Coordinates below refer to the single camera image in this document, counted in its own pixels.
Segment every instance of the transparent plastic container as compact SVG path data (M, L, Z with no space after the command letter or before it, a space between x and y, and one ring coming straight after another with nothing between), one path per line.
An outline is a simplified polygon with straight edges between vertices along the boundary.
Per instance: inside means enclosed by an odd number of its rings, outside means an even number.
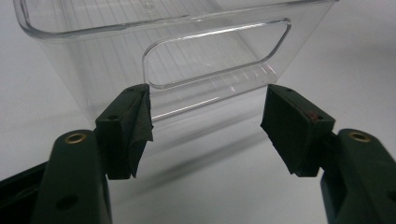
M276 82L336 0L14 0L93 120L150 85L164 119Z

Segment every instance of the white table surface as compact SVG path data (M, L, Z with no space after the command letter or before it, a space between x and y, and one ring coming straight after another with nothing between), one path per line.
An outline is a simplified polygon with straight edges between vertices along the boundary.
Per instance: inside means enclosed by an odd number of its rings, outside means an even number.
M396 2L336 3L277 82L396 157ZM0 6L0 180L89 128L12 1ZM326 223L319 180L290 175L259 124L266 89L156 123L138 178L110 181L115 223Z

